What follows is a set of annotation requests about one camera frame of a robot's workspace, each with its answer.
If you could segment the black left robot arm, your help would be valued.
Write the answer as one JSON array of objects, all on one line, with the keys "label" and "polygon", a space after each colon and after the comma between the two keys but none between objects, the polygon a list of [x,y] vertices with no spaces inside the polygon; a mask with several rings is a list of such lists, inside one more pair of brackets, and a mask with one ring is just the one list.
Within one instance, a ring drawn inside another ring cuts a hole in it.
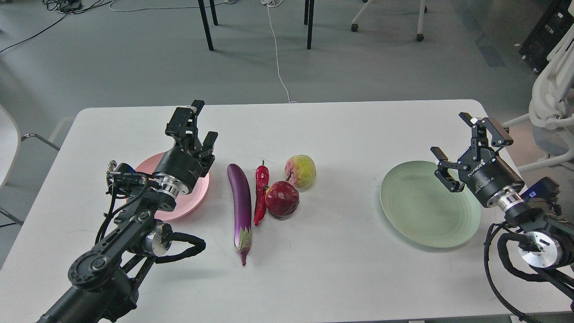
[{"label": "black left robot arm", "polygon": [[109,209],[95,245],[68,270],[72,286],[41,317],[40,323],[111,322],[137,307],[138,288],[154,264],[175,262],[205,250],[203,239],[174,232],[156,219],[157,211],[174,211],[176,198],[190,194],[199,178],[213,165],[215,131],[198,139],[197,117],[204,102],[194,100],[176,108],[165,133],[174,146],[164,153],[151,174],[115,161],[109,163],[106,182],[113,200],[124,205]]}]

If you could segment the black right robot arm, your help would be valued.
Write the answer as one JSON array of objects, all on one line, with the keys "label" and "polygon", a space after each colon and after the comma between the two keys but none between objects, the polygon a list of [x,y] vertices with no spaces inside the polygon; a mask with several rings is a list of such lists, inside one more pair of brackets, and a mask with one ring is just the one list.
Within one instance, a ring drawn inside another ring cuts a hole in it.
[{"label": "black right robot arm", "polygon": [[504,220],[487,231],[484,270],[500,303],[519,321],[535,323],[496,288],[489,266],[490,246],[496,243],[508,273],[527,282],[551,284],[572,299],[573,278],[560,269],[573,264],[574,229],[562,218],[558,183],[544,177],[525,189],[519,174],[500,157],[500,150],[514,142],[508,128],[494,118],[474,118],[466,112],[459,116],[471,128],[470,145],[457,161],[449,161],[439,147],[431,147],[437,158],[434,174],[449,192],[468,188],[482,207],[503,211]]}]

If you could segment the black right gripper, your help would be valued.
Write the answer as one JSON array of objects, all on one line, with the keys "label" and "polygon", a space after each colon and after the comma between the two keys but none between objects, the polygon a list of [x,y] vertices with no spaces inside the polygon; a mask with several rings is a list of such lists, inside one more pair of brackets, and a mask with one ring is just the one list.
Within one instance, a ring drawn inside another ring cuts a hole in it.
[{"label": "black right gripper", "polygon": [[[471,127],[471,145],[458,159],[460,163],[449,161],[440,147],[430,148],[438,160],[434,174],[439,181],[450,192],[461,192],[466,185],[483,207],[493,207],[492,197],[505,188],[520,192],[525,182],[492,149],[514,144],[509,129],[495,118],[474,118],[466,112],[459,113],[459,117]],[[451,176],[449,169],[459,171],[461,182]]]}]

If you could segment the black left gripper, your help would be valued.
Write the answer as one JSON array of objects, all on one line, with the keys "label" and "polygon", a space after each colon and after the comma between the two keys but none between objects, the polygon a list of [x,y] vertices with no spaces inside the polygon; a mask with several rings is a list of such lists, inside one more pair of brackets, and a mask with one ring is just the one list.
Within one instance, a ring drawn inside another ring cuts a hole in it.
[{"label": "black left gripper", "polygon": [[[194,100],[190,106],[175,108],[165,134],[172,137],[175,145],[164,153],[152,175],[154,178],[171,177],[176,180],[180,194],[193,191],[199,178],[204,178],[214,162],[213,146],[217,131],[209,131],[201,144],[198,140],[197,117],[205,102]],[[194,151],[190,155],[185,151]]]}]

